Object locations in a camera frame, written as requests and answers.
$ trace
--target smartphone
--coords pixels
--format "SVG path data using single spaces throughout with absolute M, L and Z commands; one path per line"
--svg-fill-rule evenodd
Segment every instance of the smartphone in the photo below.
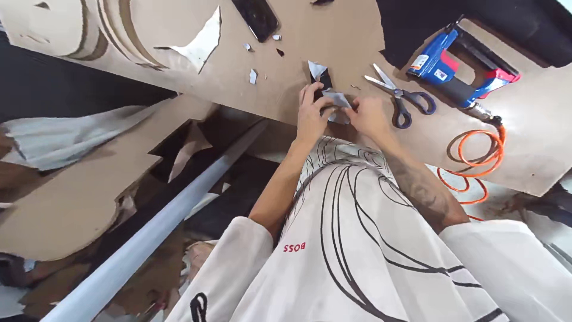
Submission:
M 232 0 L 259 42 L 264 42 L 278 29 L 278 19 L 266 0 Z

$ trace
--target sleeve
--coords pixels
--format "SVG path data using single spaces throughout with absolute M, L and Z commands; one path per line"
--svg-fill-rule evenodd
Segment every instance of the sleeve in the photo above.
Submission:
M 439 236 L 511 321 L 572 321 L 572 274 L 524 223 L 463 223 Z
M 245 217 L 233 219 L 166 322 L 229 321 L 272 246 L 266 228 Z

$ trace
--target person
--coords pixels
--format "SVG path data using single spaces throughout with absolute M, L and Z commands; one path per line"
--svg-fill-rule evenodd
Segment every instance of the person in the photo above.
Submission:
M 167 321 L 572 321 L 572 274 L 522 222 L 471 222 L 399 144 L 378 97 L 345 110 L 381 151 L 323 136 L 300 92 L 296 139 Z

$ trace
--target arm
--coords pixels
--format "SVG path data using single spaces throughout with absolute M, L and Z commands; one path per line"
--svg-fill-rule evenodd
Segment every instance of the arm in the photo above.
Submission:
M 345 110 L 352 125 L 383 151 L 399 188 L 429 225 L 439 233 L 445 227 L 469 222 L 447 187 L 399 144 L 383 113 L 383 100 L 366 97 L 353 103 L 357 105 L 357 112 Z
M 326 110 L 320 115 L 320 109 L 332 104 L 329 97 L 322 97 L 313 102 L 314 91 L 321 89 L 324 84 L 320 82 L 306 85 L 300 92 L 298 111 L 298 130 L 296 140 L 292 142 L 286 158 L 264 188 L 256 201 L 248 218 L 264 226 L 277 239 L 280 225 L 290 209 L 300 173 L 310 150 L 324 133 L 328 124 L 328 117 L 333 112 Z

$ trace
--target metal pipe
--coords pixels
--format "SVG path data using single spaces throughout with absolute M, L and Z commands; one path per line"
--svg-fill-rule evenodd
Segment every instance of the metal pipe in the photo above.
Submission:
M 220 158 L 56 305 L 42 319 L 42 322 L 92 321 L 131 275 L 262 133 L 267 124 L 268 121 L 263 120 L 243 134 Z

